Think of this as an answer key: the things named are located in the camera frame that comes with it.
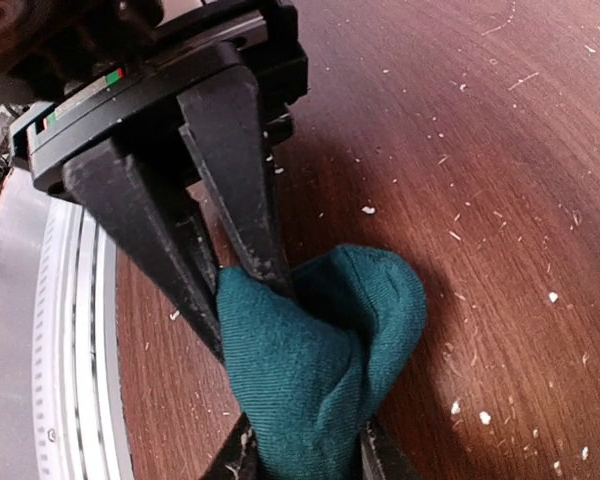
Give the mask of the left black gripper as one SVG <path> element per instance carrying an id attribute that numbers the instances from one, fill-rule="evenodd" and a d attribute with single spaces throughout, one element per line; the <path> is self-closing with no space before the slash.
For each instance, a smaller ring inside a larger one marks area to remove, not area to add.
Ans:
<path id="1" fill-rule="evenodd" d="M 61 195 L 65 185 L 223 362 L 219 266 L 198 202 L 109 138 L 157 148 L 180 128 L 241 266 L 292 298 L 265 138 L 291 137 L 289 107 L 307 91 L 292 2 L 195 1 L 137 57 L 34 104 L 10 128 L 10 155 L 38 190 Z"/>

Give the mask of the dark green patterned sock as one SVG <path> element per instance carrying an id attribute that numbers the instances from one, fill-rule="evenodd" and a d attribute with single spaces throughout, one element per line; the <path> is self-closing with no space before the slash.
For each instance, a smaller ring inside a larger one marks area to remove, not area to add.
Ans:
<path id="1" fill-rule="evenodd" d="M 349 479 L 358 437 L 416 347 L 426 296 L 398 255 L 340 245 L 297 267 L 286 298 L 238 267 L 217 309 L 231 389 L 272 479 Z"/>

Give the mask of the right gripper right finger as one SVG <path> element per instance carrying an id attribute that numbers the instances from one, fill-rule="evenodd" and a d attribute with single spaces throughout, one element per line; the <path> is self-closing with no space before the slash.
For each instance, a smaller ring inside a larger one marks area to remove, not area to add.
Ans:
<path id="1" fill-rule="evenodd" d="M 364 480 L 420 479 L 406 454 L 376 416 L 366 422 L 360 434 L 360 452 Z"/>

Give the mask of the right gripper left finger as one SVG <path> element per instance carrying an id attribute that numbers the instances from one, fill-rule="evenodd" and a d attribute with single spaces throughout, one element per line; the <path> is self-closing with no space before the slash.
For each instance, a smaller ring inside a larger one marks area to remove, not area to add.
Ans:
<path id="1" fill-rule="evenodd" d="M 256 480 L 260 477 L 257 440 L 242 413 L 201 480 Z"/>

